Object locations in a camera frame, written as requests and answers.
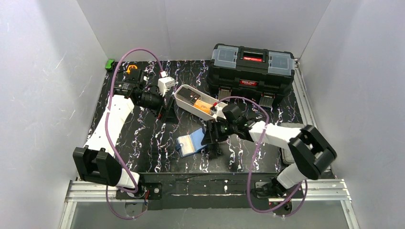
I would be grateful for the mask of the blue leather card holder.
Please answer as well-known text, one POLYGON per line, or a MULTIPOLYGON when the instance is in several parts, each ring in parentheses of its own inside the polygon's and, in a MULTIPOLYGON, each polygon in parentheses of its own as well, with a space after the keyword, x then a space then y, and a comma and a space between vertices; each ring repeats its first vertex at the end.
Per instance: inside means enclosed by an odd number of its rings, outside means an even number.
POLYGON ((201 144, 204 134, 204 129, 199 128, 189 135, 179 136, 176 139, 176 151, 179 152, 182 158, 199 153, 207 147, 207 145, 201 144))

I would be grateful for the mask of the orange card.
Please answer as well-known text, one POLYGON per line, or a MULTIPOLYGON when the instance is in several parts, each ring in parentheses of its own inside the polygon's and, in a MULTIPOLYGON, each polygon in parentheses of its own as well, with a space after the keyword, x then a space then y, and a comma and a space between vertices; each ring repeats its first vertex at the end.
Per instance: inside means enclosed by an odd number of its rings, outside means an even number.
POLYGON ((211 107, 213 105, 210 103, 207 103, 201 99, 196 100, 196 102, 193 104, 193 107, 197 108, 198 110, 208 114, 208 115, 212 115, 213 112, 211 110, 211 107))

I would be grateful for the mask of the white oblong plastic tray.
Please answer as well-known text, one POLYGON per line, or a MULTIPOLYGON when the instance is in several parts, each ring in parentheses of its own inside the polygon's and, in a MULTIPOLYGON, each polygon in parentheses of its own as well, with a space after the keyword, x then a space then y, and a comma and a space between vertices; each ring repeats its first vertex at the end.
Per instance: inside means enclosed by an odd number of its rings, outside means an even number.
POLYGON ((225 119, 222 109, 227 106, 224 102, 189 86, 183 84, 174 93, 176 104, 185 111, 201 118, 204 121, 218 117, 225 119))

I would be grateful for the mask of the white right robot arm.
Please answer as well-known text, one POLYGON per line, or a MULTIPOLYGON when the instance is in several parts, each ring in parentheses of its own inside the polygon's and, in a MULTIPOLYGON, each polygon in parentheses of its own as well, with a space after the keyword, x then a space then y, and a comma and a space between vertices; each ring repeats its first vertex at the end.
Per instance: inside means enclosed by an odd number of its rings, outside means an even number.
POLYGON ((290 150, 294 163, 281 170, 270 183, 252 191, 259 196, 282 196, 288 189, 306 179, 317 180, 336 159, 337 153, 319 130, 306 125, 303 128, 266 124, 247 118, 235 105, 222 109, 224 117, 210 120, 203 131, 201 144, 222 142, 237 135, 250 142, 262 142, 290 150))

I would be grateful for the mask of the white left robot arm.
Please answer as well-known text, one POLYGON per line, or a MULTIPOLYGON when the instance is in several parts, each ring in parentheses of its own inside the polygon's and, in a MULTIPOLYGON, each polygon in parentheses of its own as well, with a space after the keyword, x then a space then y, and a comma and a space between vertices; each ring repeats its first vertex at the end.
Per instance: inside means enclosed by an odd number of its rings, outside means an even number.
POLYGON ((162 72, 157 84, 151 85, 145 71, 127 72, 125 80, 114 83, 112 98, 99 124, 85 145, 75 148, 73 159, 81 180, 133 192, 138 188, 140 175, 123 167, 115 148, 127 117, 139 106, 151 110, 164 123, 177 124, 178 119, 173 97, 164 100, 166 92, 175 85, 172 77, 162 72))

